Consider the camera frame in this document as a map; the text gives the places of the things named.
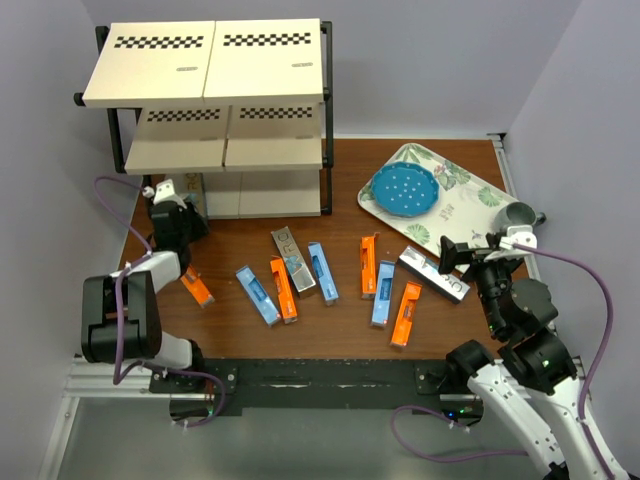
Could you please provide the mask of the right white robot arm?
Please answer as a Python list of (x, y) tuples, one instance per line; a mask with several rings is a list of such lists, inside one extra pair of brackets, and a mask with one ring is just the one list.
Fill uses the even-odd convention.
[(438, 270), (466, 266), (463, 279), (478, 291), (493, 339), (491, 359), (470, 340), (447, 357), (445, 379), (459, 393), (473, 392), (517, 438), (545, 479), (629, 479), (596, 424), (587, 395), (595, 371), (581, 377), (569, 350), (549, 325), (558, 315), (548, 286), (514, 280), (526, 256), (538, 253), (530, 228), (489, 234), (487, 247), (440, 240)]

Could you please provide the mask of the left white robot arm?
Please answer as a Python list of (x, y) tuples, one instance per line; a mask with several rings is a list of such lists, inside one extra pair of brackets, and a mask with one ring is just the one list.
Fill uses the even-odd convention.
[(196, 279), (190, 244), (208, 233), (206, 222), (189, 201), (161, 201), (150, 209), (154, 245), (119, 271), (83, 284), (81, 350), (90, 363), (114, 366), (119, 384), (136, 366), (172, 371), (185, 392), (207, 380), (197, 344), (165, 332), (157, 294), (171, 283)]

